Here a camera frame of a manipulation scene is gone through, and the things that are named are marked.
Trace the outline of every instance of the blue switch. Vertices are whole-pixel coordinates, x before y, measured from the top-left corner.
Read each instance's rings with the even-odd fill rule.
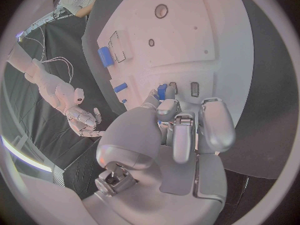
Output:
[[[159,96],[159,100],[165,100],[166,99],[166,89],[167,89],[167,84],[159,85],[157,88],[157,93]]]
[[[111,52],[110,52],[110,50],[107,46],[104,46],[104,47],[101,47],[100,49],[98,49],[98,54],[101,58],[103,66],[105,68],[107,68],[107,67],[114,64],[113,57],[112,57]]]
[[[122,90],[127,88],[127,84],[124,82],[119,86],[116,86],[113,90],[115,93],[121,92]]]

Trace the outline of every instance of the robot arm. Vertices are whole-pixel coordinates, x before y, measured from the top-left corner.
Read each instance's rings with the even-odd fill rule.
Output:
[[[55,109],[67,116],[70,127],[79,136],[100,137],[103,131],[94,131],[101,122],[101,115],[94,109],[96,118],[78,105],[84,100],[84,91],[74,89],[72,85],[59,77],[48,73],[44,65],[32,59],[17,43],[7,60],[13,67],[24,73],[25,78],[38,86],[41,96]]]

